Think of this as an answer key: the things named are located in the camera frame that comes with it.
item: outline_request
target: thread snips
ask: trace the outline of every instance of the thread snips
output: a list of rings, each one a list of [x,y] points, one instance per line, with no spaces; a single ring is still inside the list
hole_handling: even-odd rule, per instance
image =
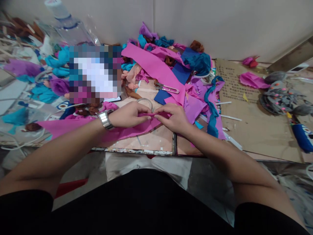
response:
[[[175,89],[173,87],[166,86],[166,85],[161,84],[161,83],[155,83],[155,84],[156,84],[156,86],[155,86],[156,89],[167,91],[167,92],[171,92],[171,93],[174,93],[174,94],[178,94],[179,93],[179,90],[177,90],[177,89]]]

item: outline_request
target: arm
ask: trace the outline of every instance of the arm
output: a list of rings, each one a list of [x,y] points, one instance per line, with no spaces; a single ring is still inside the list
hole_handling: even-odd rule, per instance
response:
[[[137,117],[138,113],[151,113],[151,110],[131,102],[109,114],[109,120],[115,127],[133,127],[151,119],[149,116]],[[106,132],[100,119],[96,119],[46,143],[0,181],[0,196],[20,190],[40,189],[54,197],[64,173],[96,146]]]
[[[254,159],[226,141],[191,125],[181,106],[167,104],[155,111],[160,112],[168,112],[172,116],[166,119],[156,115],[159,121],[171,131],[186,137],[232,181],[238,204],[255,202],[269,206],[291,217],[305,228],[282,187]]]

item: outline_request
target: wristwatch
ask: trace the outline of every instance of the wristwatch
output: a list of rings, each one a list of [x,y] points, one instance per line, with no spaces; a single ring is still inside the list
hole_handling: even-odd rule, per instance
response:
[[[109,131],[115,128],[108,118],[109,114],[112,113],[113,111],[114,111],[113,109],[109,109],[98,114],[98,117],[100,118],[102,122],[102,125],[104,126],[105,129]]]

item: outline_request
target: gray pom-pom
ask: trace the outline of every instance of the gray pom-pom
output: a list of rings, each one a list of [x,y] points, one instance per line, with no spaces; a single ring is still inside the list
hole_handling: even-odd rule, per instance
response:
[[[283,81],[287,77],[287,74],[283,71],[273,72],[268,75],[264,81],[266,84],[272,84],[276,81]]]
[[[309,115],[313,113],[313,106],[308,104],[300,105],[293,110],[293,113],[299,116]]]

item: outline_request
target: person's left hand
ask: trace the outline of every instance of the person's left hand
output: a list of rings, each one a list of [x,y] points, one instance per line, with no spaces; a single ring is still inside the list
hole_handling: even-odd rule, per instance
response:
[[[152,113],[145,105],[132,101],[109,114],[109,120],[114,127],[133,127],[147,120],[150,116],[138,117],[138,113]]]

